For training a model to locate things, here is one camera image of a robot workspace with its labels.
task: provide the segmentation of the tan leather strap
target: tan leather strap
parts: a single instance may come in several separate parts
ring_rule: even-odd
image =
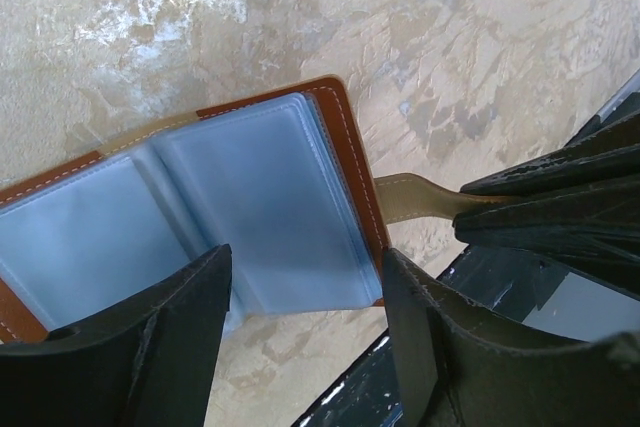
[[[453,220],[484,204],[504,203],[512,197],[461,194],[440,187],[416,174],[395,174],[374,179],[384,223],[394,224],[419,217]]]

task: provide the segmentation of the stitched edge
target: stitched edge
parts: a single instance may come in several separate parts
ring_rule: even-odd
[[[362,167],[360,165],[360,162],[358,161],[358,156],[356,154],[356,149],[355,149],[355,146],[353,145],[353,141],[351,140],[351,135],[348,135],[349,134],[349,127],[347,125],[347,119],[346,119],[346,117],[344,115],[344,106],[343,106],[342,102],[340,101],[340,98],[338,97],[338,94],[336,93],[335,89],[333,89],[331,87],[314,87],[312,89],[303,90],[303,92],[313,92],[313,91],[316,91],[316,90],[328,90],[329,92],[331,92],[331,94],[333,95],[336,103],[338,104],[338,109],[340,111],[340,117],[342,118],[342,123],[344,125],[345,131],[347,132],[347,140],[349,141],[349,146],[351,147],[351,153],[353,154],[353,160],[355,161],[356,169],[358,170],[358,177],[360,177],[360,183],[362,185],[362,190],[364,192],[364,197],[365,197],[365,200],[366,200],[366,203],[367,203],[367,209],[369,210],[369,215],[371,217],[371,221],[373,222],[373,228],[375,230],[376,237],[378,239],[378,245],[379,245],[380,249],[382,249],[383,248],[382,237],[380,235],[380,230],[378,229],[378,223],[376,222],[375,215],[373,214],[373,207],[371,206],[371,199],[369,198],[369,193],[367,192],[367,186],[366,186],[366,183],[364,181],[364,175],[362,174]],[[241,107],[235,107],[235,108],[232,108],[232,109],[226,109],[226,110],[223,110],[223,111],[220,111],[220,112],[216,112],[216,113],[213,113],[213,114],[208,114],[208,115],[205,115],[203,117],[200,117],[195,122],[202,121],[202,120],[209,119],[209,118],[213,118],[213,117],[217,117],[217,116],[223,115],[223,114],[228,114],[229,112],[233,112],[233,111],[236,111],[236,110],[239,110],[239,109],[250,107],[252,105],[255,105],[255,102],[251,103],[251,104],[243,105]],[[137,137],[134,140],[132,140],[130,142],[127,142],[126,144],[121,145],[120,147],[118,147],[116,149],[112,149],[112,150],[104,153],[102,155],[102,157],[107,157],[107,156],[113,155],[113,154],[115,154],[117,152],[120,152],[121,150],[126,149],[127,147],[129,147],[131,145],[134,145],[134,144],[136,144],[136,143],[138,143],[138,142],[140,142],[142,140],[148,139],[152,135],[155,135],[155,134],[157,134],[159,132],[162,132],[164,130],[170,129],[172,127],[177,127],[179,125],[183,125],[183,124],[187,124],[187,123],[192,123],[192,121],[191,120],[181,120],[181,121],[175,122],[173,124],[165,125],[164,127],[161,127],[159,129],[153,130],[153,131],[149,132],[148,134],[145,134],[143,136]],[[85,164],[82,164],[82,165],[80,165],[78,167],[74,167],[73,169],[64,171],[64,172],[56,175],[52,179],[49,179],[49,180],[47,180],[45,182],[41,182],[41,183],[35,185],[34,187],[30,187],[30,188],[28,188],[28,189],[26,189],[26,190],[24,190],[22,192],[18,192],[17,194],[12,195],[11,197],[7,197],[6,199],[0,200],[0,206],[2,206],[3,204],[11,201],[12,199],[16,199],[16,198],[22,197],[23,195],[28,194],[31,191],[38,190],[41,187],[45,187],[45,186],[51,184],[52,182],[56,182],[58,180],[61,180],[64,177],[67,177],[67,176],[73,174],[74,172],[77,172],[78,170],[84,169],[85,167],[88,167],[88,166],[90,166],[92,164],[95,164],[96,162],[98,162],[100,160],[103,160],[103,158],[95,159],[95,160],[92,160],[92,161],[87,162]],[[11,331],[11,329],[9,329],[9,327],[7,327],[7,325],[2,320],[0,320],[0,326],[4,327],[4,329],[14,339],[16,339],[16,340],[18,339],[18,337],[13,333],[13,331]]]

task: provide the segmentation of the open wallet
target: open wallet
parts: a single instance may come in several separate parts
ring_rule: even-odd
[[[380,304],[389,238],[341,81],[163,119],[0,192],[0,339],[38,342],[228,244],[224,331]]]

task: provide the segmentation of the beige stone surface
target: beige stone surface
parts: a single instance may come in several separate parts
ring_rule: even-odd
[[[375,175],[450,188],[560,146],[640,67],[640,0],[0,0],[0,185],[150,119],[335,73]],[[393,226],[437,273],[445,222]],[[286,426],[379,309],[252,318],[207,425]]]

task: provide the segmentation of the concrete floor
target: concrete floor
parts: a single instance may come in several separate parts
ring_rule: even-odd
[[[320,74],[348,83],[375,175],[451,188],[559,147],[640,67],[640,0],[0,0],[0,183],[172,113]],[[446,223],[391,229],[432,273]],[[383,312],[252,318],[207,425],[287,426]]]

